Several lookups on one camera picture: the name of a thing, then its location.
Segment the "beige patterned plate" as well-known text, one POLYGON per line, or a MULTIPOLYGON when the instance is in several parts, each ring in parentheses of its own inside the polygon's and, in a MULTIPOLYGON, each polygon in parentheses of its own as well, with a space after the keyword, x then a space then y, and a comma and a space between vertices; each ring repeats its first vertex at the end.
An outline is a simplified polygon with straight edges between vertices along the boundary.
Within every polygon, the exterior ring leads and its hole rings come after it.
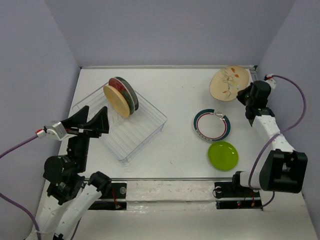
POLYGON ((238 65, 229 65, 214 74, 209 92, 216 100, 229 102, 236 99, 238 92, 244 90, 249 82, 248 70, 238 65))

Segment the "yellow plate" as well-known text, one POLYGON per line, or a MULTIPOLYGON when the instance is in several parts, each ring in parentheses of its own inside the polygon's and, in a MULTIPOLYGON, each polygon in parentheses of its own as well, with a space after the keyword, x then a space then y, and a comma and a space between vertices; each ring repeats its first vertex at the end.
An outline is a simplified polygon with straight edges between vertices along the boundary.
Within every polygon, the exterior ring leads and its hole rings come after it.
POLYGON ((123 95, 113 86, 105 85, 103 92, 113 109, 123 118, 128 118, 130 108, 123 95))

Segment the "green red striped plate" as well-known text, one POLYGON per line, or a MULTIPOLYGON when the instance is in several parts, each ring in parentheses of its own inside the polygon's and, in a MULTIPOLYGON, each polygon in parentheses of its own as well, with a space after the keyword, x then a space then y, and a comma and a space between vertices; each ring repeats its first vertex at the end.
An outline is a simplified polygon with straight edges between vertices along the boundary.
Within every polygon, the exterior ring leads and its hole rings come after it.
POLYGON ((210 143, 226 139, 231 132, 231 123, 228 117, 215 109, 199 111, 193 119, 192 126, 202 140, 210 143))

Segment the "red teal flower plate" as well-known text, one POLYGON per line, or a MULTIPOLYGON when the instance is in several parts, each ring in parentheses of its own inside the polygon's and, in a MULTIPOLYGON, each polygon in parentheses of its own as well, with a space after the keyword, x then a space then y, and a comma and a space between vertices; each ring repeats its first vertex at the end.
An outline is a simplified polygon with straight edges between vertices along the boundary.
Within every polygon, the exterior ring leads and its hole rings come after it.
POLYGON ((134 101, 127 88, 116 77, 110 78, 108 81, 108 85, 114 87, 121 93, 129 106, 129 114, 132 115, 135 112, 135 106, 134 101))

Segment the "green rim lettered plate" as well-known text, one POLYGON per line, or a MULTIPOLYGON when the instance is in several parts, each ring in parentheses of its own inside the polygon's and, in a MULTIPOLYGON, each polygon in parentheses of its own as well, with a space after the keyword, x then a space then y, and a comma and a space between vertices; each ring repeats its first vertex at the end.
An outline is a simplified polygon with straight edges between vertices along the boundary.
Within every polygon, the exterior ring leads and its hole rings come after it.
POLYGON ((132 99, 133 99, 133 103, 134 103, 134 110, 138 110, 139 108, 139 101, 138 101, 138 97, 136 95, 135 90, 132 88, 132 86, 122 77, 117 76, 116 77, 129 91, 132 99))

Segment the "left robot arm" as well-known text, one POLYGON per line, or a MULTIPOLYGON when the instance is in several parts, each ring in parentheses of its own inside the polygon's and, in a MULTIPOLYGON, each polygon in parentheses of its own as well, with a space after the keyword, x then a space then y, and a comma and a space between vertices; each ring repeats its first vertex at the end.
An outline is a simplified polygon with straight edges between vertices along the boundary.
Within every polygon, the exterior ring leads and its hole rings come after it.
POLYGON ((109 133, 108 108, 102 107, 88 120, 89 106, 69 118, 38 130, 39 138, 68 140, 66 154, 49 157, 43 178, 48 181, 43 208, 36 217, 29 240, 66 240, 88 208, 111 189, 111 179, 98 171, 83 188, 90 140, 109 133))

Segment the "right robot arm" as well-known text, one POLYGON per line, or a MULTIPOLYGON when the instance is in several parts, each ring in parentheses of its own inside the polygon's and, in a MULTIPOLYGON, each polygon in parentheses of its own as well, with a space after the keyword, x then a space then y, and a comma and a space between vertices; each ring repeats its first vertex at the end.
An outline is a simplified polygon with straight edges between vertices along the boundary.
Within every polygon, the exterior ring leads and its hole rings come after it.
POLYGON ((308 157, 298 152, 286 140, 284 133, 293 129, 279 129, 275 114, 267 106, 268 97, 276 88, 276 75, 252 82, 237 94, 245 106, 245 117, 265 145, 250 171, 237 171, 232 177, 236 188, 297 194, 302 190, 308 157))

